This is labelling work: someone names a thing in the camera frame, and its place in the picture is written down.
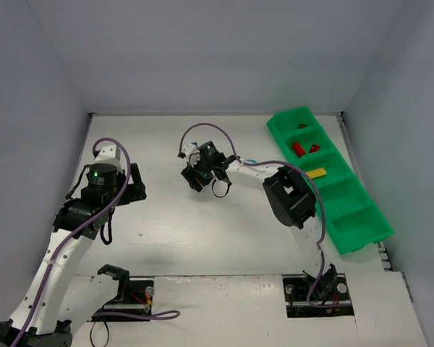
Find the red lego brick single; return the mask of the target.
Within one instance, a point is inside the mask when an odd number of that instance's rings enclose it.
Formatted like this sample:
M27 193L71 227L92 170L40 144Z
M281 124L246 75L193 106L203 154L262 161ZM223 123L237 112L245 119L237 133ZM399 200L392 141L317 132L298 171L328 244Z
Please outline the red lego brick single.
M309 149L309 154L311 154L311 153L316 153L316 152L318 152L319 150L321 149L321 146L319 146L319 145L317 145L317 144L313 144L312 146L311 146L311 148Z

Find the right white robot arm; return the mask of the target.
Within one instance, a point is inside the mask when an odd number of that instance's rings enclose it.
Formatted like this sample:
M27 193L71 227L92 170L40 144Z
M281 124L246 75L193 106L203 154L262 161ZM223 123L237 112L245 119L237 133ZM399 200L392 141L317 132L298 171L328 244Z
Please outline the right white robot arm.
M206 186L214 187L218 181L225 183L227 190L233 184L241 184L261 189L278 222L288 228L301 230L309 219L320 219L320 236L314 244L306 246L309 252L318 253L320 262L318 274L309 285L305 299L310 306L323 306L326 295L330 293L328 285L323 283L326 212L320 192L307 173L279 160L251 163L236 153L226 156L211 141L200 146L182 143L178 157L186 162L182 176L196 192L201 192Z

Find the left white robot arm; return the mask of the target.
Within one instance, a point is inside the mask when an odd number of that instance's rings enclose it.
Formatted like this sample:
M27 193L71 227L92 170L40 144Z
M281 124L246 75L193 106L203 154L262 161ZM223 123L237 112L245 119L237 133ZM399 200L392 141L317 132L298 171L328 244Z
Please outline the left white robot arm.
M50 244L24 299L0 322L0 346L70 346L74 335L105 303L129 296L129 271L102 266L89 286L67 298L72 276L97 235L110 227L117 205L145 200L137 164L126 171L109 162L88 166L81 196L65 202Z

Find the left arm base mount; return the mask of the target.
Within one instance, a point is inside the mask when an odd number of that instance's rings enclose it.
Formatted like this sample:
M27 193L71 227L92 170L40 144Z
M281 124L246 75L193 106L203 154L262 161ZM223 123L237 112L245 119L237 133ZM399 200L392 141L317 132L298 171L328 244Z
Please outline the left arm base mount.
M150 322L153 304L153 278L130 278L129 290L121 301L110 300L92 317L90 322Z

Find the yellow lego plate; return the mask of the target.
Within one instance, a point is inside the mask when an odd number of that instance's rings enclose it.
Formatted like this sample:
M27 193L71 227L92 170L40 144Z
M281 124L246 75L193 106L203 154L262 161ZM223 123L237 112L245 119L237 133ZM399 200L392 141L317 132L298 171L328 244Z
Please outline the yellow lego plate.
M307 171L306 174L311 178L311 179L316 179L316 178L320 178L323 176L327 175L327 171L324 167L320 167L320 168L316 168L310 171Z

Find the red lego brick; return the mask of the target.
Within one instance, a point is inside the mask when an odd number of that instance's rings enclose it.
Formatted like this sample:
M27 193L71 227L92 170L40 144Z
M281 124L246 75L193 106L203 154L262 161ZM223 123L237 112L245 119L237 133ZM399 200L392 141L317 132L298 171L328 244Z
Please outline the red lego brick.
M306 155L305 149L298 142L292 144L292 150L298 158Z

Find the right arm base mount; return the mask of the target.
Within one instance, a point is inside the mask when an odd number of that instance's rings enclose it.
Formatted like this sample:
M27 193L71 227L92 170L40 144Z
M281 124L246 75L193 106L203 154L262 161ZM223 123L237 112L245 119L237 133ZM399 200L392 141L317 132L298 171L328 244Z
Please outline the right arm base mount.
M314 278L305 276L283 277L286 316L294 318L353 317L354 308L346 277L338 275L335 279L322 280L313 291L310 303L307 295Z

